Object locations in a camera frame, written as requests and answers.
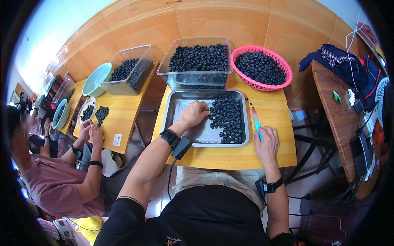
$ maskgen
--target barcode sticker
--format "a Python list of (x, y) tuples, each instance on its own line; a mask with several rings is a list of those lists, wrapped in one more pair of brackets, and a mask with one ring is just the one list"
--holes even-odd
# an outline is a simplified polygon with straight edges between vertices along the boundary
[(121, 139), (122, 139), (122, 134), (115, 134), (115, 137), (113, 138), (113, 144), (114, 146), (120, 146), (121, 145)]

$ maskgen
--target wooden table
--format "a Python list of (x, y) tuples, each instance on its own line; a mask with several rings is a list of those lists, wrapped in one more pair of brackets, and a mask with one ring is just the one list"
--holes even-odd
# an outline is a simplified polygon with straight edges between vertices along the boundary
[(82, 80), (82, 81), (79, 81), (79, 82), (75, 83), (75, 85), (74, 85), (75, 91), (72, 94), (72, 96), (71, 96), (71, 98), (70, 98), (70, 100), (68, 102), (68, 105), (70, 106), (69, 117), (68, 117), (67, 122), (64, 125), (64, 127), (58, 129), (60, 132), (66, 134), (66, 135), (67, 135), (67, 132), (68, 132), (68, 130), (70, 128), (71, 120), (72, 120), (72, 117), (73, 117), (73, 115), (75, 113), (75, 109), (78, 106), (78, 102), (79, 102), (79, 100), (82, 97), (82, 87), (84, 87), (85, 81), (86, 80)]
[[(281, 143), (277, 155), (279, 167), (297, 165), (293, 128), (283, 90), (279, 89), (273, 92), (254, 90), (247, 86), (235, 72), (229, 76), (226, 88), (241, 90), (245, 94), (245, 97), (249, 99), (249, 102), (255, 107), (261, 125), (278, 130), (279, 141)], [(170, 92), (171, 89), (167, 86), (154, 127), (153, 139), (157, 138), (161, 132), (164, 112)], [(240, 148), (191, 147), (185, 156), (180, 161), (177, 161), (177, 165), (227, 170), (263, 168), (253, 147), (255, 126), (251, 121), (253, 118), (251, 113), (252, 106), (249, 102), (246, 103), (249, 122), (248, 144)], [(174, 158), (170, 156), (167, 164), (171, 164), (173, 160)]]
[[(139, 107), (152, 79), (152, 76), (154, 73), (156, 73), (157, 65), (158, 62), (154, 62), (152, 71), (149, 74), (139, 95), (111, 95), (107, 92), (104, 92), (102, 95), (96, 97), (97, 107), (104, 106), (108, 107), (110, 110), (108, 116), (105, 117), (103, 123), (101, 124), (101, 129), (105, 137), (103, 148), (121, 154), (126, 152)], [(93, 115), (92, 121), (95, 124), (98, 123), (95, 115)], [(79, 134), (80, 128), (76, 126), (73, 135), (79, 137)], [(121, 135), (121, 142), (119, 146), (113, 145), (115, 134)]]
[[(334, 135), (346, 178), (350, 183), (356, 176), (350, 141), (356, 136), (356, 130), (360, 127), (360, 116), (356, 114), (356, 111), (349, 103), (348, 89), (351, 86), (315, 60), (312, 61), (312, 72), (320, 100)], [(342, 104), (337, 103), (333, 99), (333, 91), (336, 91), (342, 98)], [(372, 177), (367, 182), (361, 182), (360, 189), (356, 195), (357, 198), (365, 198), (372, 190), (377, 178), (375, 172), (378, 172), (377, 168), (374, 169)]]

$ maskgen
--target plaid shirt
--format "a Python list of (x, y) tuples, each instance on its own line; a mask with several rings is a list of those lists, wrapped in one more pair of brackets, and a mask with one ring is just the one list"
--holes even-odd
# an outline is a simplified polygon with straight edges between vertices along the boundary
[[(322, 57), (327, 59), (329, 64), (331, 65), (331, 67), (334, 66), (339, 66), (339, 64), (341, 64), (342, 62), (349, 62), (349, 61), (356, 61), (356, 58), (354, 57), (349, 57), (348, 56), (340, 56), (337, 57), (336, 55), (332, 54), (330, 51), (326, 50), (324, 48), (324, 45), (321, 46), (320, 49), (318, 49), (317, 51), (321, 50), (322, 51)], [(356, 69), (359, 72), (359, 65), (356, 63)]]

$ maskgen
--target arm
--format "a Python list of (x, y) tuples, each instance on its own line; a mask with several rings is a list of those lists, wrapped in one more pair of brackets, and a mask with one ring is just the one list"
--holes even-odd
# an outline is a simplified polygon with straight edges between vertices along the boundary
[[(87, 142), (89, 139), (89, 129), (90, 129), (90, 123), (91, 120), (85, 120), (81, 124), (81, 131), (80, 131), (80, 136), (75, 140), (73, 146), (81, 151), (84, 150), (84, 144)], [(69, 164), (70, 166), (74, 165), (76, 161), (76, 154), (74, 154), (71, 149), (66, 151), (62, 157), (60, 157), (60, 160), (66, 164)]]
[(32, 118), (35, 119), (37, 117), (38, 114), (38, 105), (40, 105), (39, 101), (35, 101), (34, 102), (34, 109), (33, 109), (33, 114), (32, 114)]
[[(101, 149), (103, 144), (102, 131), (96, 126), (92, 125), (89, 130), (90, 139), (93, 143), (92, 155), (90, 161), (101, 162)], [(84, 182), (76, 185), (81, 193), (82, 203), (86, 203), (100, 194), (100, 182), (102, 176), (102, 169), (97, 165), (90, 165)]]
[[(275, 183), (281, 178), (276, 161), (279, 148), (278, 132), (264, 126), (259, 128), (263, 140), (260, 141), (258, 133), (255, 132), (255, 150), (263, 164), (267, 183)], [(289, 232), (289, 199), (284, 184), (276, 189), (274, 193), (268, 194), (268, 222), (267, 235), (273, 239), (281, 233)]]
[[(187, 129), (198, 125), (209, 114), (205, 102), (195, 101), (182, 111), (181, 118), (169, 129), (181, 137)], [(161, 136), (149, 144), (128, 174), (118, 198), (123, 196), (135, 200), (146, 210), (152, 185), (163, 170), (171, 151), (171, 146)]]
[[(51, 127), (50, 119), (46, 119), (44, 123), (44, 134), (45, 136), (49, 136), (49, 129)], [(40, 155), (49, 157), (49, 138), (44, 139), (44, 147), (40, 147)]]
[[(80, 138), (78, 138), (73, 146), (79, 150), (84, 150), (84, 141)], [(70, 166), (74, 165), (75, 161), (76, 161), (76, 154), (74, 154), (71, 150), (71, 148), (66, 151), (66, 153), (64, 153), (64, 155), (62, 157), (60, 157), (60, 160), (66, 164), (69, 164)]]
[(40, 155), (49, 157), (49, 139), (45, 139), (44, 146), (40, 146)]

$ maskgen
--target pink shirt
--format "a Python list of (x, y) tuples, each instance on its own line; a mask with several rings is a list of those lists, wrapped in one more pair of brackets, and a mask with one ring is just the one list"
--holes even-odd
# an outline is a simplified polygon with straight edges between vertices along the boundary
[(60, 159), (30, 155), (37, 163), (21, 175), (33, 201), (42, 210), (57, 217), (85, 218), (104, 215), (101, 195), (82, 204), (76, 187), (83, 183), (86, 173)]
[(30, 133), (37, 136), (43, 134), (43, 132), (41, 131), (41, 119), (38, 117), (38, 115), (35, 119), (33, 119), (33, 125), (30, 128)]

